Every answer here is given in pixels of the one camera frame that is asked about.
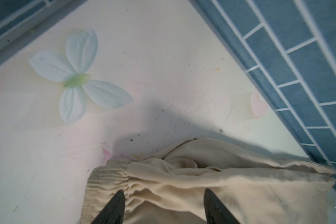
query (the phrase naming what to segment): flower petal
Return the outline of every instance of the flower petal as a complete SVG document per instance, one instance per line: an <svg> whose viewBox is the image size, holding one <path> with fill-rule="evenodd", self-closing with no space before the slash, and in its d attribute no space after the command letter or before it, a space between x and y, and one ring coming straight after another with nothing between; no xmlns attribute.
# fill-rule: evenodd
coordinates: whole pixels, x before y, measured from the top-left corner
<svg viewBox="0 0 336 224"><path fill-rule="evenodd" d="M66 56L77 73L85 73L97 54L99 41L93 30L86 30L67 38Z"/></svg>
<svg viewBox="0 0 336 224"><path fill-rule="evenodd" d="M31 67L42 78L64 82L76 74L70 63L54 51L40 51L29 60Z"/></svg>
<svg viewBox="0 0 336 224"><path fill-rule="evenodd" d="M63 92L59 110L64 122L70 124L78 121L86 112L87 102L82 87L67 88Z"/></svg>
<svg viewBox="0 0 336 224"><path fill-rule="evenodd" d="M126 90L111 83L90 80L82 87L95 103L105 108L119 108L133 101Z"/></svg>

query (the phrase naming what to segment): white flower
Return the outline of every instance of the white flower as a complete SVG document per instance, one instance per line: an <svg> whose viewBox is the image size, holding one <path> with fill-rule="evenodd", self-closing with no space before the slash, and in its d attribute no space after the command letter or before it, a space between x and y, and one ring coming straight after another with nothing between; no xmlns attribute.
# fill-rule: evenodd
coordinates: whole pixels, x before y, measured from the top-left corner
<svg viewBox="0 0 336 224"><path fill-rule="evenodd" d="M29 63L41 77L54 82L63 82L67 89L63 92L59 111L66 123L73 123L86 112L85 93L98 105L105 108L119 108L132 101L127 91L116 85L98 80L90 80L85 72L94 62L98 40L93 30L74 34L67 38L66 58L50 50L35 54Z"/></svg>

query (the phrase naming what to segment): blue brick wall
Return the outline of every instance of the blue brick wall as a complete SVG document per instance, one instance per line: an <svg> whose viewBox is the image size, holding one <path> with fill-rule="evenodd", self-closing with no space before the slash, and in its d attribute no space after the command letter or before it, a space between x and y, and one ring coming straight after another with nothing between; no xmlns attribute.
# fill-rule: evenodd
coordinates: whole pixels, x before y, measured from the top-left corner
<svg viewBox="0 0 336 224"><path fill-rule="evenodd" d="M336 169L336 0L192 3L311 159Z"/></svg>

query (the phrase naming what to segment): beige fabric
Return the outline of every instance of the beige fabric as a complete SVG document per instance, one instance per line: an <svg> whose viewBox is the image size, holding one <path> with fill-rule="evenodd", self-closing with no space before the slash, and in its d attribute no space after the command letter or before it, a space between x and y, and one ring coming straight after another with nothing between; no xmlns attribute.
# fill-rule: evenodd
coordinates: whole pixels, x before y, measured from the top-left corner
<svg viewBox="0 0 336 224"><path fill-rule="evenodd" d="M124 224L205 222L212 189L242 224L325 224L332 168L281 161L210 138L178 142L143 161L108 161L91 173L81 223L112 196L126 196Z"/></svg>

